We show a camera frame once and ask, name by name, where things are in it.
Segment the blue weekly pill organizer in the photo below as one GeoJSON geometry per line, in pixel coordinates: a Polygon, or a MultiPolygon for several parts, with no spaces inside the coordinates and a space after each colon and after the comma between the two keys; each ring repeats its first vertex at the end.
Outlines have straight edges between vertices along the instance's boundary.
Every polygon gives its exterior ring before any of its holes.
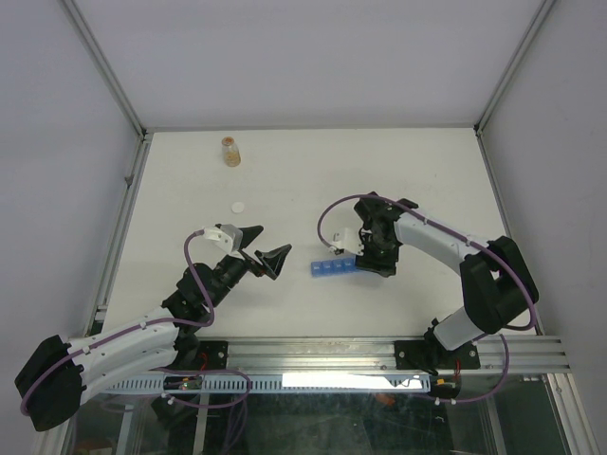
{"type": "Polygon", "coordinates": [[[331,260],[315,261],[310,264],[312,278],[326,278],[358,272],[354,257],[338,257],[331,260]]]}

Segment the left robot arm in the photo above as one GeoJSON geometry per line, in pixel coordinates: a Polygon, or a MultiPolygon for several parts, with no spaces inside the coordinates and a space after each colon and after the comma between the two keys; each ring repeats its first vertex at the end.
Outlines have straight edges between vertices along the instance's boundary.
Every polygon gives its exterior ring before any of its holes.
{"type": "Polygon", "coordinates": [[[217,224],[190,234],[187,264],[158,307],[108,332],[40,342],[17,374],[20,411],[39,432],[69,420],[99,392],[143,371],[188,368],[198,358],[196,332],[214,324],[217,306],[247,275],[277,280],[292,246],[246,249],[263,227],[217,224]]]}

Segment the white bottle cap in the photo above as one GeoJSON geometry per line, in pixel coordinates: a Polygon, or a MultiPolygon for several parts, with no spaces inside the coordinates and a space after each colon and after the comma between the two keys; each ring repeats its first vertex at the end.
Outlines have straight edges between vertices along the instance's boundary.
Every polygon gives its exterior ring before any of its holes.
{"type": "Polygon", "coordinates": [[[235,214],[242,213],[245,209],[245,205],[242,202],[234,202],[230,206],[231,212],[235,214]]]}

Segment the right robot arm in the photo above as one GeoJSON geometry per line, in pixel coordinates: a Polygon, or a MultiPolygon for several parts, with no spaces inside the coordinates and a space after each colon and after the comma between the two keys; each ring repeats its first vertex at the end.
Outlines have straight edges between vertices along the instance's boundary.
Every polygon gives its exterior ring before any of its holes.
{"type": "Polygon", "coordinates": [[[392,277],[400,248],[412,246],[461,280],[462,307],[434,320],[422,341],[405,350],[404,360],[411,368],[427,373],[449,368],[459,349],[508,328],[522,312],[533,311],[539,291],[511,238],[466,236],[429,218],[412,201],[390,202],[374,192],[361,197],[354,210],[362,222],[358,269],[392,277]]]}

